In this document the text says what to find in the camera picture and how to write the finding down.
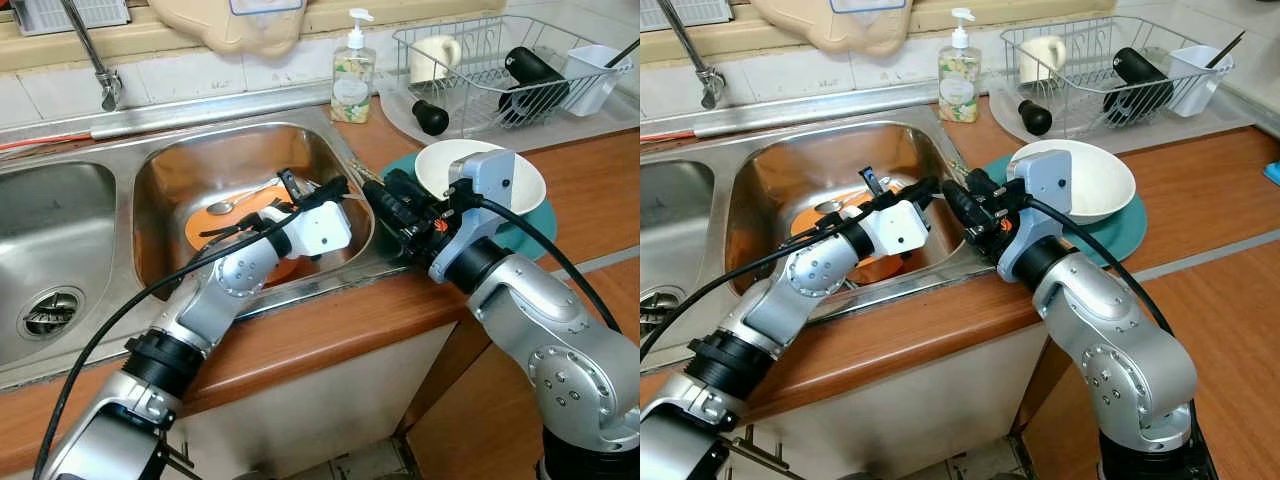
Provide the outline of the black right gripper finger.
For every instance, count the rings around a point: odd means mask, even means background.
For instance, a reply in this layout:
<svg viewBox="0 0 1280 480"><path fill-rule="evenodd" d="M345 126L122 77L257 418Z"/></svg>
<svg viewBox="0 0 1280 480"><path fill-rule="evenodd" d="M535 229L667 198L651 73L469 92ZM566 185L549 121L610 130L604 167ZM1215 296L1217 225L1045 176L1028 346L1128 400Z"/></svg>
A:
<svg viewBox="0 0 1280 480"><path fill-rule="evenodd" d="M956 180L942 182L942 195L948 209L963 225L970 243L978 243L986 233L986 211L975 197Z"/></svg>
<svg viewBox="0 0 1280 480"><path fill-rule="evenodd" d="M385 187L402 204L422 205L428 202L428 191L403 169L390 169L385 174Z"/></svg>
<svg viewBox="0 0 1280 480"><path fill-rule="evenodd" d="M369 201L376 219L390 232L399 251L404 251L404 225L403 204L383 183L378 180L365 180L361 186L364 196Z"/></svg>
<svg viewBox="0 0 1280 480"><path fill-rule="evenodd" d="M1004 186L980 168L969 170L964 179L972 198L978 204L998 202L1004 195Z"/></svg>

